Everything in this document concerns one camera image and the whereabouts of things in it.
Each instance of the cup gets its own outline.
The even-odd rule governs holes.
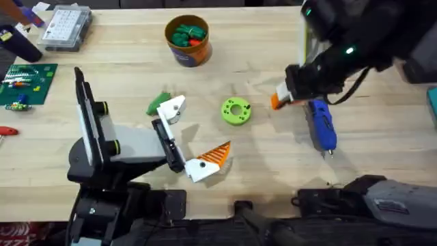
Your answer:
[[[190,47],[179,47],[171,42],[171,36],[181,24],[196,25],[206,32],[200,44]],[[195,67],[206,61],[211,52],[209,41],[210,30],[204,19],[195,15],[182,15],[171,20],[165,27],[165,38],[176,61],[186,67]]]

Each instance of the orange striped piece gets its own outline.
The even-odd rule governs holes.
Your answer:
[[[204,160],[211,163],[216,163],[220,168],[225,164],[227,155],[231,150],[231,142],[228,141],[219,147],[206,152],[205,154],[199,155],[197,158],[199,160]]]

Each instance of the green ring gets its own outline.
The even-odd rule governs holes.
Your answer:
[[[231,108],[239,106],[241,112],[239,115],[234,115]],[[252,106],[243,98],[232,97],[228,98],[221,106],[221,116],[229,124],[240,126],[246,123],[252,114]]]

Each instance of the green object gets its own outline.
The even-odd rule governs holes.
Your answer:
[[[174,33],[171,36],[171,42],[179,47],[188,47],[190,43],[188,42],[188,35],[186,33]]]
[[[251,105],[243,98],[229,98],[221,106],[221,116],[227,123],[234,126],[246,123],[251,114]]]
[[[178,28],[176,28],[176,31],[178,33],[186,33],[188,34],[188,36],[190,36],[190,38],[194,38],[197,40],[203,40],[206,36],[206,32],[202,28],[194,25],[182,24]]]
[[[159,107],[159,105],[165,101],[168,101],[171,99],[171,95],[170,93],[167,92],[163,92],[161,94],[159,94],[159,96],[157,96],[150,104],[149,107],[147,108],[147,111],[145,112],[146,114],[152,116],[152,115],[157,115],[157,108]]]
[[[5,81],[18,79],[30,83],[31,86],[9,88],[9,83],[4,83],[3,89],[0,89],[0,105],[11,105],[16,102],[19,94],[27,95],[28,105],[43,105],[56,69],[57,64],[11,65],[4,78]]]

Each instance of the green pieces in cup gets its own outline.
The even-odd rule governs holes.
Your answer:
[[[171,42],[179,47],[188,47],[188,35],[186,33],[173,33],[171,36]]]
[[[180,25],[178,28],[176,28],[176,32],[178,33],[185,33],[187,34],[190,38],[194,38],[197,40],[203,40],[206,36],[206,32],[195,25]]]

